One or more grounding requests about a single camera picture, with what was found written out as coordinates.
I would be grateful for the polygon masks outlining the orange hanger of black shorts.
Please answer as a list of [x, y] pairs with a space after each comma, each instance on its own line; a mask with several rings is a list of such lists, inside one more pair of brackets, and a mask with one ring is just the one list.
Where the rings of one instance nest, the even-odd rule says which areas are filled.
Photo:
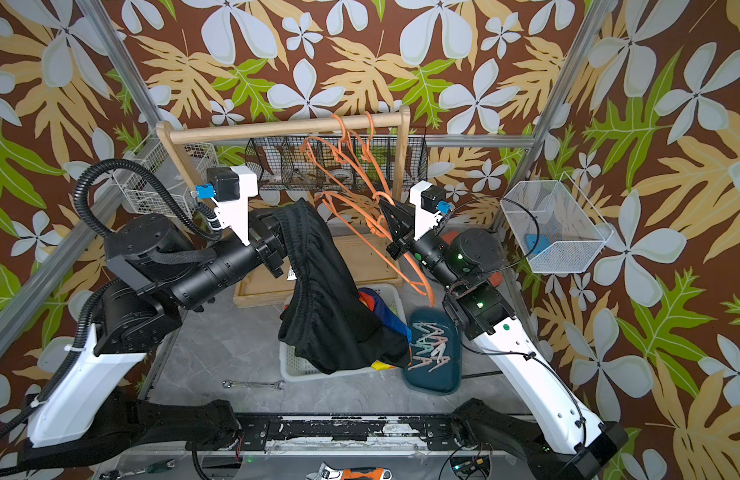
[[425, 296], [428, 300], [429, 307], [435, 306], [436, 294], [434, 292], [434, 289], [429, 279], [426, 277], [420, 265], [418, 264], [418, 261], [413, 257], [413, 255], [411, 253], [405, 253], [402, 255], [402, 258], [418, 276], [417, 281], [413, 280], [408, 275], [403, 273], [399, 266], [385, 257], [385, 255], [388, 253], [385, 247], [380, 248], [372, 244], [363, 233], [361, 233], [351, 222], [346, 220], [343, 217], [342, 213], [338, 211], [336, 203], [348, 205], [365, 221], [365, 225], [371, 235], [383, 239], [386, 242], [386, 245], [390, 245], [392, 241], [392, 236], [390, 231], [388, 230], [388, 226], [386, 225], [385, 221], [380, 219], [380, 214], [375, 215], [373, 213], [373, 210], [366, 210], [362, 201], [353, 194], [350, 194], [348, 197], [346, 197], [335, 191], [324, 191], [318, 192], [316, 194], [316, 198], [322, 204], [325, 204], [326, 208], [338, 220], [340, 220], [345, 226], [347, 226], [352, 233], [354, 233], [360, 240], [368, 245], [376, 254], [380, 255], [383, 258], [383, 261], [386, 262], [416, 293]]

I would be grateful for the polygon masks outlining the orange hanger of green shorts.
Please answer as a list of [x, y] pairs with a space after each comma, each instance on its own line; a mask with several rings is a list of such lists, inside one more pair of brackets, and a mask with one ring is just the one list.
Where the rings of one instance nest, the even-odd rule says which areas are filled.
[[399, 133], [400, 126], [394, 123], [390, 126], [396, 130], [396, 135], [380, 135], [377, 120], [387, 120], [389, 113], [371, 114], [366, 112], [360, 116], [363, 120], [365, 134], [355, 129], [348, 131], [352, 140], [353, 168], [356, 170], [364, 185], [374, 198], [386, 198], [395, 202], [400, 198], [399, 190], [404, 181], [404, 166], [399, 166]]

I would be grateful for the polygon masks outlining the black shorts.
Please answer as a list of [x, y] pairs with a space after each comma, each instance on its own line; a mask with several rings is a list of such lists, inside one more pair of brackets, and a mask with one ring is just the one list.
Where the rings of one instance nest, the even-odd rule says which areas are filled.
[[324, 374], [351, 368], [347, 310], [357, 286], [331, 232], [310, 203], [275, 211], [295, 273], [293, 296], [281, 315], [278, 339]]

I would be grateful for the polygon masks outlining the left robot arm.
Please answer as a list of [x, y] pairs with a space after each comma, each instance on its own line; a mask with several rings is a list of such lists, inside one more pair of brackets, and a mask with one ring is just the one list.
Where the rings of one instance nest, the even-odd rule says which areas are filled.
[[[140, 216], [112, 230], [92, 212], [92, 184], [126, 170], [165, 201], [169, 214]], [[232, 406], [198, 407], [129, 400], [120, 381], [170, 333], [186, 311], [200, 311], [260, 266], [280, 275], [286, 251], [268, 210], [250, 211], [257, 174], [247, 166], [215, 167], [196, 194], [209, 222], [202, 230], [148, 168], [108, 159], [87, 168], [73, 194], [75, 210], [104, 242], [113, 279], [83, 305], [75, 337], [51, 379], [0, 428], [0, 441], [19, 426], [27, 439], [0, 477], [26, 471], [98, 464], [138, 445], [183, 441], [189, 447], [232, 445], [240, 424]]]

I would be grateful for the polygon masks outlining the rainbow striped shorts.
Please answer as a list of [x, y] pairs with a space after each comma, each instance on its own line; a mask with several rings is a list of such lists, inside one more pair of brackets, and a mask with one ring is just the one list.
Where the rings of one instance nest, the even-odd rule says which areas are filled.
[[386, 305], [373, 289], [358, 288], [358, 300], [347, 310], [351, 362], [348, 367], [364, 368], [376, 361], [404, 369], [412, 361], [409, 327]]

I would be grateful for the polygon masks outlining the mint clothespin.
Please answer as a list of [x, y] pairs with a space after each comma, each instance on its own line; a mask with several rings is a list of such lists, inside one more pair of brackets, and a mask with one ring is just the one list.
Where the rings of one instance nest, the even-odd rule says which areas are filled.
[[435, 340], [434, 338], [417, 341], [413, 344], [417, 356], [429, 355], [430, 357], [443, 356], [447, 349], [447, 339]]

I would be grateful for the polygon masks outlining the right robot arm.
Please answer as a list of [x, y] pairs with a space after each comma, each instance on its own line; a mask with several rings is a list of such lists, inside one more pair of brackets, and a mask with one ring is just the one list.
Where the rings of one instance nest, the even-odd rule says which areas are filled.
[[533, 415], [526, 421], [472, 399], [452, 417], [463, 446], [490, 446], [525, 461], [537, 479], [593, 479], [629, 436], [584, 405], [543, 357], [514, 309], [490, 278], [502, 267], [500, 243], [482, 229], [452, 241], [439, 232], [444, 220], [430, 209], [379, 202], [393, 257], [404, 255], [444, 289], [443, 308], [463, 347], [490, 358]]

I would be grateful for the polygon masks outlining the orange hanger of rainbow shorts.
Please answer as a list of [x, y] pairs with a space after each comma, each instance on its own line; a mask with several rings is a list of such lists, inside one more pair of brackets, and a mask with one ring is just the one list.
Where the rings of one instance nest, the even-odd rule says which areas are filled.
[[353, 194], [353, 190], [348, 187], [342, 180], [339, 180], [333, 171], [330, 169], [332, 164], [339, 165], [341, 169], [348, 168], [350, 174], [356, 174], [356, 170], [353, 168], [352, 158], [350, 157], [352, 150], [352, 140], [349, 138], [348, 131], [350, 128], [347, 127], [345, 121], [347, 117], [339, 117], [336, 114], [331, 116], [331, 119], [337, 120], [340, 126], [340, 136], [336, 143], [320, 137], [320, 136], [308, 136], [300, 146], [300, 152], [303, 156], [318, 169], [320, 169], [329, 179], [333, 180], [349, 195]]

